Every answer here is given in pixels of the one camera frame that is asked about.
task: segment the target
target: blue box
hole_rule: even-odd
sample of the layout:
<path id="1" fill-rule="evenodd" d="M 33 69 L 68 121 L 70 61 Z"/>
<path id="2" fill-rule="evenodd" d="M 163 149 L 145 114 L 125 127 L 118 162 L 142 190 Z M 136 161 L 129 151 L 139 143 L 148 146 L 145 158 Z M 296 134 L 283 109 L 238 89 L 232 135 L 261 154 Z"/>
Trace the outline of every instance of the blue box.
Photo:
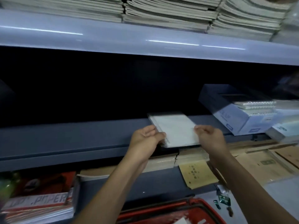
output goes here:
<path id="1" fill-rule="evenodd" d="M 205 84 L 198 100 L 233 135 L 263 133 L 282 117 L 281 113 L 276 111 L 262 115 L 248 115 L 220 94 L 242 94 L 242 92 L 228 84 Z"/>

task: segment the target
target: hand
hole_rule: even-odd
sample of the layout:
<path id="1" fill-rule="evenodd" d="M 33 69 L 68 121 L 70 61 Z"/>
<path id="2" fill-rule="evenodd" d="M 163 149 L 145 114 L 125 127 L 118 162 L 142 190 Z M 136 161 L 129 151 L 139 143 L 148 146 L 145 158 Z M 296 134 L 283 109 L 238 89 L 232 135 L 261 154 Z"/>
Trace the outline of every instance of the hand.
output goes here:
<path id="1" fill-rule="evenodd" d="M 217 167 L 222 159 L 230 157 L 226 142 L 221 130 L 212 126 L 197 125 L 194 127 L 202 148 L 209 154 L 211 163 Z"/>
<path id="2" fill-rule="evenodd" d="M 157 144 L 165 137 L 166 133 L 157 132 L 154 125 L 136 130 L 132 135 L 125 158 L 131 162 L 138 162 L 139 165 L 144 166 L 145 168 L 146 163 L 155 151 Z"/>

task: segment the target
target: forearm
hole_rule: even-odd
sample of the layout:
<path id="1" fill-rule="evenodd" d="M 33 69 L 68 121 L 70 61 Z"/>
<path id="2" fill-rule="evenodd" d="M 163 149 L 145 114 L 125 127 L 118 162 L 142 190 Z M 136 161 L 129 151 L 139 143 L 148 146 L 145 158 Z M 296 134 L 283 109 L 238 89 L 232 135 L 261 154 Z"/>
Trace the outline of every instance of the forearm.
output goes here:
<path id="1" fill-rule="evenodd" d="M 137 163 L 123 159 L 73 224 L 115 223 L 126 196 L 138 176 L 138 167 Z"/>
<path id="2" fill-rule="evenodd" d="M 226 180 L 249 224 L 298 223 L 233 156 L 220 160 L 217 169 Z"/>

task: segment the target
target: white notebook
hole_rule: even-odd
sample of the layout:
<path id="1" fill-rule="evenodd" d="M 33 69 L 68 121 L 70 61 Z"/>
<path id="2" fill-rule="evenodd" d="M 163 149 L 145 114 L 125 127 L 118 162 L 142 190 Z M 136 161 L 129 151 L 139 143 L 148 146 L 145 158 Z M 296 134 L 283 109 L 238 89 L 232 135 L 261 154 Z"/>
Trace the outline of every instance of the white notebook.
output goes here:
<path id="1" fill-rule="evenodd" d="M 149 113 L 149 119 L 159 132 L 167 134 L 163 147 L 183 147 L 199 145 L 194 132 L 195 123 L 183 113 Z"/>

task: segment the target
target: white shelf edge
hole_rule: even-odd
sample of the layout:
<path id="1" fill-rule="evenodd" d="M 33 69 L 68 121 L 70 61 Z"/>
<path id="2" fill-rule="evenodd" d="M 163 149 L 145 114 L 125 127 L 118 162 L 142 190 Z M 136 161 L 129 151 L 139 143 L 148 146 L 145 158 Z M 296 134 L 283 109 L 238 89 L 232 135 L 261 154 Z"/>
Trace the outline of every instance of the white shelf edge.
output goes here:
<path id="1" fill-rule="evenodd" d="M 6 9 L 0 45 L 299 65 L 299 46 Z"/>

